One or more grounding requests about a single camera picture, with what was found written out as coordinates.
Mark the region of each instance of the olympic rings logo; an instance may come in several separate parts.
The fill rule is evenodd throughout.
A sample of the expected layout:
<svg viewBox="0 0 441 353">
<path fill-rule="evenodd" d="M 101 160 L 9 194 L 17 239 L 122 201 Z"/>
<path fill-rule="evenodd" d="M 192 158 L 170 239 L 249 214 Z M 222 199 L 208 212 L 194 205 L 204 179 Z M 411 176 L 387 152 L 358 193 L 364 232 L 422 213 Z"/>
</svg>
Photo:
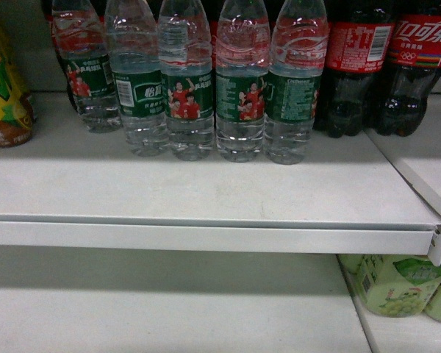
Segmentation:
<svg viewBox="0 0 441 353">
<path fill-rule="evenodd" d="M 400 56 L 402 57 L 403 60 L 413 60 L 414 58 L 416 58 L 416 54 L 415 53 L 409 53 L 407 51 L 403 51 L 400 53 Z"/>
</svg>

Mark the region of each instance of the green juice bottle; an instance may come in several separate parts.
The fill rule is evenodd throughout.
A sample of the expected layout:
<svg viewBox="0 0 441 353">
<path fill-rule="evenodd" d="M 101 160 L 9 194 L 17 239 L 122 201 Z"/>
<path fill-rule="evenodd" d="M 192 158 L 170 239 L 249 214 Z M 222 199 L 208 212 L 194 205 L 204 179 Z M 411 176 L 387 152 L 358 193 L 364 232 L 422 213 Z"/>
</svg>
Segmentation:
<svg viewBox="0 0 441 353">
<path fill-rule="evenodd" d="M 426 256 L 365 255 L 356 291 L 369 311 L 403 318 L 421 313 L 441 283 L 441 266 Z"/>
</svg>

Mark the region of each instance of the person image on label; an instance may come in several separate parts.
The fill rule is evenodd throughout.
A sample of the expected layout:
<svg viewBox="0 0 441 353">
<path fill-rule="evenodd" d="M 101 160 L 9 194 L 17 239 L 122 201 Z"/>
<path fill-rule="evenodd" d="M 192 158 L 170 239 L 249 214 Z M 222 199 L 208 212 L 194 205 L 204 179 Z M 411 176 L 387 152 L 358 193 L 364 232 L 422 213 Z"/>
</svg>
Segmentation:
<svg viewBox="0 0 441 353">
<path fill-rule="evenodd" d="M 67 64 L 67 72 L 66 72 L 66 74 L 67 74 L 67 77 L 68 77 L 68 83 L 69 83 L 69 85 L 71 86 L 71 89 L 72 89 L 72 93 L 75 96 L 77 96 L 77 92 L 76 92 L 76 84 L 77 84 L 76 77 L 77 77 L 77 75 L 80 74 L 80 68 L 79 68 L 79 66 L 76 63 L 73 63 L 73 65 L 76 67 L 75 70 L 72 70 L 71 65 Z"/>
<path fill-rule="evenodd" d="M 186 119 L 197 119 L 201 117 L 201 109 L 199 104 L 194 100 L 194 93 L 186 93 L 187 102 L 183 105 L 184 108 L 184 118 Z"/>
<path fill-rule="evenodd" d="M 257 117 L 262 117 L 265 114 L 265 95 L 260 93 L 258 95 L 257 106 L 255 107 Z"/>
<path fill-rule="evenodd" d="M 182 106 L 182 103 L 179 101 L 179 99 L 174 98 L 173 104 L 170 107 L 172 118 L 184 118 L 184 107 Z"/>
<path fill-rule="evenodd" d="M 168 90 L 169 103 L 172 103 L 174 99 L 178 99 L 182 105 L 187 102 L 186 95 L 193 92 L 196 88 L 189 77 L 186 78 L 186 81 L 190 85 L 188 89 L 184 90 L 183 83 L 181 81 L 178 81 L 175 84 L 175 90 L 173 92 L 170 89 Z"/>
<path fill-rule="evenodd" d="M 256 118 L 257 112 L 253 109 L 253 102 L 247 99 L 243 105 L 243 111 L 240 113 L 240 120 L 254 120 Z"/>
<path fill-rule="evenodd" d="M 266 82 L 263 79 L 263 77 L 260 77 L 261 81 L 262 81 L 262 87 L 258 88 L 258 85 L 256 82 L 252 82 L 250 84 L 250 91 L 247 93 L 247 99 L 249 99 L 252 103 L 253 106 L 256 107 L 257 106 L 257 102 L 258 102 L 258 95 L 266 88 Z"/>
<path fill-rule="evenodd" d="M 80 97 L 90 97 L 90 86 L 87 85 L 81 76 L 76 77 L 75 92 Z"/>
<path fill-rule="evenodd" d="M 238 105 L 237 109 L 239 112 L 243 111 L 243 106 L 245 105 L 245 101 L 247 100 L 247 95 L 245 92 L 238 93 Z"/>
</svg>

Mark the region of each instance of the yellow label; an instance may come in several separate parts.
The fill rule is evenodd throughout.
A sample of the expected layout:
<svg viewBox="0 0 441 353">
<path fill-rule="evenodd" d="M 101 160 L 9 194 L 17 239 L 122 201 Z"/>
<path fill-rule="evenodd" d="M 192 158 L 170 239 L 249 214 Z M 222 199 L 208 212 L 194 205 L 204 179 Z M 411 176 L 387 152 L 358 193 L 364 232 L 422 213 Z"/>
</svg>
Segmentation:
<svg viewBox="0 0 441 353">
<path fill-rule="evenodd" d="M 32 108 L 26 102 L 16 67 L 0 47 L 0 146 L 14 146 L 29 139 Z"/>
</svg>

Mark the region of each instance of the barcode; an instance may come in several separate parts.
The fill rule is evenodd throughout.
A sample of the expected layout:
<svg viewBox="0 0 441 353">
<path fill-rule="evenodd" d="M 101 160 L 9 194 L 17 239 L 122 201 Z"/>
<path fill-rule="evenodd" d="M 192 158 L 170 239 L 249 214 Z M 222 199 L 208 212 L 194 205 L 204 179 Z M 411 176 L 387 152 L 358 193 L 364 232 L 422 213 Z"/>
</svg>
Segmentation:
<svg viewBox="0 0 441 353">
<path fill-rule="evenodd" d="M 374 32 L 373 43 L 371 44 L 367 61 L 379 61 L 384 58 L 384 51 L 390 36 L 391 26 L 378 27 Z"/>
<path fill-rule="evenodd" d="M 109 61 L 103 63 L 103 72 L 104 72 L 104 76 L 106 77 L 106 84 L 111 85 L 114 81 L 112 80 L 112 72 Z"/>
<path fill-rule="evenodd" d="M 119 102 L 125 107 L 134 107 L 134 96 L 132 95 L 131 82 L 116 80 Z"/>
<path fill-rule="evenodd" d="M 369 291 L 369 288 L 370 288 L 370 280 L 369 280 L 368 276 L 366 276 L 366 277 L 362 280 L 362 287 L 364 288 L 364 290 L 365 290 L 366 293 Z"/>
</svg>

